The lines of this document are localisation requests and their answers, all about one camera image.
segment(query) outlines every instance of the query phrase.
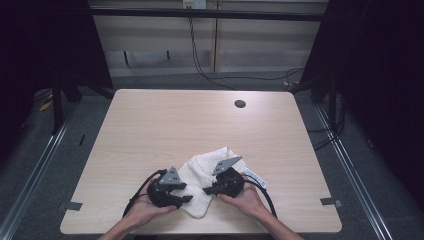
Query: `metal bracket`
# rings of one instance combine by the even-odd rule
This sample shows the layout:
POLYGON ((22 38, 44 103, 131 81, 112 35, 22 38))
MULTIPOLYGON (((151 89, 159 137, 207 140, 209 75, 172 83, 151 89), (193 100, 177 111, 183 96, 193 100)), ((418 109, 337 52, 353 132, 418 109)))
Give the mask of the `metal bracket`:
POLYGON ((171 167, 169 171, 163 175, 162 179, 159 181, 159 184, 167 184, 167 185, 177 185, 181 184, 180 176, 178 175, 177 169, 175 167, 171 167))
POLYGON ((75 203, 75 202, 64 202, 60 203, 57 207, 58 211, 66 212, 66 210, 74 210, 79 211, 81 209, 82 203, 75 203))
POLYGON ((240 159, 242 159, 242 156, 237 156, 237 157, 233 157, 233 158, 229 158, 229 159, 219 161, 218 164, 216 164, 216 167, 212 172, 212 176, 216 176, 220 173, 227 171, 227 169, 229 169, 231 166, 233 166, 236 162, 240 161, 240 159))

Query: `hand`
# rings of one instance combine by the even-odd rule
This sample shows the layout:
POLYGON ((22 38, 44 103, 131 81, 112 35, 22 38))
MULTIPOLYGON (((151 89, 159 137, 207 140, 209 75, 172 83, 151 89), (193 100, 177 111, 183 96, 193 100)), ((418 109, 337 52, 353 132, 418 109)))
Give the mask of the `hand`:
POLYGON ((149 183, 140 191, 140 197, 135 201, 134 205, 125 215, 124 219, 128 219, 135 228, 145 225, 154 217, 161 214, 170 213, 177 210, 176 206, 156 207, 147 195, 147 188, 155 179, 151 179, 149 183))
POLYGON ((244 183, 243 190, 235 198, 222 193, 218 194, 217 197, 226 203, 234 205, 242 213, 250 217, 257 218, 264 212, 269 212, 262 203, 262 200, 256 191, 256 187, 251 183, 244 183))
POLYGON ((271 236, 276 240, 301 240, 302 238, 280 222, 270 211, 264 206, 260 199, 256 187, 251 183, 244 183, 243 190, 235 198, 225 194, 218 194, 218 198, 222 201, 237 207, 242 213, 255 218, 262 226, 264 226, 271 236))
POLYGON ((107 233, 100 237, 102 240, 115 240, 122 239, 129 232, 137 229, 140 226, 150 222, 154 217, 170 213, 177 210, 176 206, 156 207, 147 196, 147 188, 154 179, 140 191, 140 197, 135 201, 134 205, 128 211, 124 218, 122 218, 115 226, 113 226, 107 233))

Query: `cable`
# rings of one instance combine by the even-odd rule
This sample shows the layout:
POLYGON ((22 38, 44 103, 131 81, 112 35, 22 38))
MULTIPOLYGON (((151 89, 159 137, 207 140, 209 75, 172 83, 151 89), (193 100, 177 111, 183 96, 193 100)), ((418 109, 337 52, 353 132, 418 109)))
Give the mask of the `cable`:
POLYGON ((278 219, 278 217, 277 217, 277 213, 275 212, 274 204, 272 203, 271 197, 270 197, 270 196, 268 195, 268 193, 266 192, 266 189, 265 189, 265 188, 263 188, 260 184, 257 184, 257 183, 255 183, 255 182, 253 182, 253 181, 250 181, 250 180, 244 180, 244 182, 247 182, 247 183, 253 184, 253 185, 255 185, 257 188, 259 188, 259 190, 261 190, 262 194, 265 196, 265 198, 266 198, 266 200, 267 200, 267 202, 268 202, 268 205, 269 205, 269 208, 271 209, 271 213, 272 213, 272 215, 274 215, 274 217, 278 219))
POLYGON ((248 175, 248 174, 240 174, 240 175, 242 175, 242 176, 246 176, 246 177, 250 177, 251 179, 255 180, 255 182, 256 182, 257 184, 261 185, 261 184, 258 182, 258 180, 257 180, 256 178, 254 178, 254 177, 252 177, 252 176, 250 176, 250 175, 248 175))
POLYGON ((232 87, 214 82, 212 80, 222 80, 222 79, 253 79, 253 80, 262 80, 262 81, 274 81, 274 80, 280 80, 280 79, 284 79, 287 78, 288 84, 287 87, 285 88, 284 91, 287 91, 289 86, 290 86, 290 82, 288 77, 299 72, 299 71, 303 71, 303 68, 292 68, 289 69, 286 74, 284 76, 281 77, 275 77, 275 78, 259 78, 259 77, 245 77, 245 76, 231 76, 231 77, 211 77, 211 76, 206 76, 206 74, 203 72, 202 67, 200 66, 200 61, 199 61, 199 57, 197 54, 197 47, 196 47, 196 41, 195 41, 195 37, 194 37, 194 27, 193 27, 193 19, 189 18, 189 22, 190 22, 190 34, 191 34, 191 44, 192 44, 192 54, 193 54, 193 61, 194 61, 194 66, 196 67, 197 72, 203 76, 206 80, 208 80, 210 83, 221 86, 221 87, 225 87, 231 90, 236 90, 232 87))
POLYGON ((125 215, 127 215, 128 211, 131 209, 131 207, 134 205, 135 201, 140 197, 140 192, 141 190, 147 185, 147 183, 157 174, 165 174, 166 173, 166 169, 165 170, 157 170, 155 173, 153 173, 152 175, 150 175, 150 177, 148 177, 146 179, 146 181, 144 181, 144 183, 141 185, 141 187, 137 190, 137 192, 134 194, 134 196, 130 199, 129 203, 127 204, 127 207, 124 210, 124 214, 122 215, 122 217, 125 217, 125 215))
POLYGON ((326 139, 324 141, 321 141, 319 143, 314 144, 314 150, 315 151, 323 148, 324 146, 326 146, 330 142, 339 138, 340 134, 343 132, 344 125, 345 125, 345 111, 346 111, 346 102, 344 101, 344 99, 342 99, 342 106, 341 106, 341 109, 340 109, 340 112, 339 112, 339 122, 336 124, 336 129, 335 129, 334 135, 330 139, 326 139))

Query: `white cloth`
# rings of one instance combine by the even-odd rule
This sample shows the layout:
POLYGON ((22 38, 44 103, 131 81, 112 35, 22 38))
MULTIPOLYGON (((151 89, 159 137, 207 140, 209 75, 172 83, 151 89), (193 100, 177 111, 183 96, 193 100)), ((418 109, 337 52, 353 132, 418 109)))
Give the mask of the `white cloth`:
MULTIPOLYGON (((236 156, 238 155, 230 149, 223 147, 213 152, 194 156, 184 163, 178 170, 178 175, 187 186, 184 190, 173 191, 172 194, 176 196, 192 195, 193 198, 189 203, 184 203, 181 209, 194 218, 203 218, 212 200, 212 195, 206 195, 203 188, 211 187, 212 182, 216 180, 215 176, 212 176, 212 172, 219 161, 236 156)), ((241 172, 245 166, 246 163, 242 159, 232 167, 241 172)))

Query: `aluminum rail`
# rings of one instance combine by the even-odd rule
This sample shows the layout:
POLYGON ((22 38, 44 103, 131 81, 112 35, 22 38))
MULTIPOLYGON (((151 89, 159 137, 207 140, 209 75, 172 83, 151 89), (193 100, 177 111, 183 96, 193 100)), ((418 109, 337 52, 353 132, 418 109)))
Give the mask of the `aluminum rail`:
POLYGON ((284 21, 345 21, 346 17, 327 16, 319 13, 287 13, 287 12, 257 12, 229 11, 203 9, 168 9, 168 8, 118 8, 118 7, 37 7, 37 11, 47 11, 54 14, 88 14, 96 16, 133 16, 133 17, 186 17, 186 18, 222 18, 222 19, 257 19, 284 21))
MULTIPOLYGON (((322 125, 326 129, 330 129, 328 115, 325 112, 324 108, 322 106, 317 106, 316 111, 318 113, 318 116, 321 120, 322 125)), ((361 202, 361 205, 365 211, 365 214, 367 215, 368 220, 370 221, 372 227, 374 228, 374 231, 378 239, 393 240, 393 237, 390 234, 389 229, 387 228, 387 225, 384 221, 383 216, 381 215, 376 204, 372 200, 371 195, 369 194, 367 188, 365 187, 361 177, 356 171, 356 168, 352 160, 350 159, 349 155, 347 154, 347 151, 345 147, 343 146, 342 141, 331 130, 327 131, 327 135, 329 139, 333 139, 331 141, 333 148, 336 151, 337 156, 339 157, 340 163, 342 164, 346 172, 346 175, 349 178, 349 181, 352 184, 352 187, 356 193, 356 196, 358 196, 359 201, 361 202)))
POLYGON ((67 118, 63 122, 62 126, 59 128, 57 133, 51 136, 47 147, 45 148, 43 154, 38 160, 37 165, 35 166, 31 176, 26 182, 24 188, 20 192, 17 200, 14 205, 8 212, 7 216, 3 220, 3 223, 0 225, 0 239, 1 240, 9 240, 12 239, 13 235, 16 232, 16 229, 19 226, 19 223, 24 216, 32 197, 34 196, 38 185, 40 184, 52 158, 54 153, 56 152, 59 143, 62 141, 62 138, 66 132, 69 121, 74 115, 74 112, 77 108, 77 104, 73 104, 72 109, 70 109, 70 113, 67 118))

